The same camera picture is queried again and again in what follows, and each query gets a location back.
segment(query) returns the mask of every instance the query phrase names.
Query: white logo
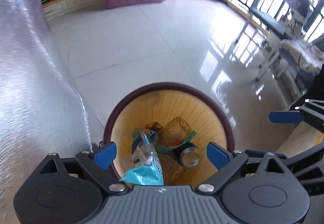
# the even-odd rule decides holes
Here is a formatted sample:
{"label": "white logo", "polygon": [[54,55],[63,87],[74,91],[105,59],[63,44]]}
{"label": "white logo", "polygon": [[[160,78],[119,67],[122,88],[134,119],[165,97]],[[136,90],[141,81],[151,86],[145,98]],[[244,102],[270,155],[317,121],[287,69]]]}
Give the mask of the white logo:
{"label": "white logo", "polygon": [[163,194],[163,193],[166,193],[167,190],[163,187],[163,188],[158,189],[158,191],[159,191],[161,194]]}

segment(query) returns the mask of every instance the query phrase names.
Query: metal screw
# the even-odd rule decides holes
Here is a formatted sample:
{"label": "metal screw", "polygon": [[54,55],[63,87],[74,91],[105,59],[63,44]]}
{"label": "metal screw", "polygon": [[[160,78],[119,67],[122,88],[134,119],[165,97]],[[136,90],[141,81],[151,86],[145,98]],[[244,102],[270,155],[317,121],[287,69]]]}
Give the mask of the metal screw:
{"label": "metal screw", "polygon": [[123,192],[125,190],[125,186],[120,183],[112,184],[109,186],[109,190],[112,192]]}
{"label": "metal screw", "polygon": [[214,191],[215,187],[210,184],[201,184],[198,189],[201,192],[208,193]]}

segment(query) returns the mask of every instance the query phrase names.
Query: turquoise plastic packaging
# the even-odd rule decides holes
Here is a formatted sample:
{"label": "turquoise plastic packaging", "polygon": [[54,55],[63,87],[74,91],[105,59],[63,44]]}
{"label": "turquoise plastic packaging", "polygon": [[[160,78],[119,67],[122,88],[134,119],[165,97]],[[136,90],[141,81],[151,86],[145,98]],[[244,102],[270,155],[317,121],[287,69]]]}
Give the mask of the turquoise plastic packaging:
{"label": "turquoise plastic packaging", "polygon": [[128,170],[120,181],[134,185],[163,185],[162,167],[153,146],[154,135],[154,131],[147,129],[133,133],[132,160],[135,168]]}

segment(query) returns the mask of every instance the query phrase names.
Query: tile floor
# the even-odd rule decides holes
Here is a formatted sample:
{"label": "tile floor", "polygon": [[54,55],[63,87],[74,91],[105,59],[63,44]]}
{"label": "tile floor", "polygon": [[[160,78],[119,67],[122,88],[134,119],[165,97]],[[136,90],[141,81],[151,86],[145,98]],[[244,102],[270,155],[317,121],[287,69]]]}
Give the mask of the tile floor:
{"label": "tile floor", "polygon": [[99,8],[49,22],[79,90],[103,126],[131,91],[153,82],[180,82],[223,108],[236,149],[276,151],[293,127],[268,120],[285,102],[270,73],[251,82],[262,60],[261,53],[253,57],[254,44],[248,52],[235,51],[236,60],[231,56],[229,45],[243,24],[226,5],[208,0]]}

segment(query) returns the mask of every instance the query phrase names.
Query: trash can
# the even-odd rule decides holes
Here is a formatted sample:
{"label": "trash can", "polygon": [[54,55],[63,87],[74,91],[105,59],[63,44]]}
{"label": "trash can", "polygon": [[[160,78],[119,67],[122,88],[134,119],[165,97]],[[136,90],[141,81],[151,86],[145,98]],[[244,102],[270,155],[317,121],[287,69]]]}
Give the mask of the trash can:
{"label": "trash can", "polygon": [[186,170],[176,185],[198,184],[217,172],[208,160],[206,147],[215,142],[228,151],[234,150],[231,126],[221,108],[208,96],[190,86],[161,82],[141,87],[122,99],[112,111],[104,132],[104,144],[117,145],[113,170],[117,177],[125,173],[123,159],[130,156],[132,133],[152,122],[162,126],[180,116],[197,132],[194,143],[201,151],[200,163]]}

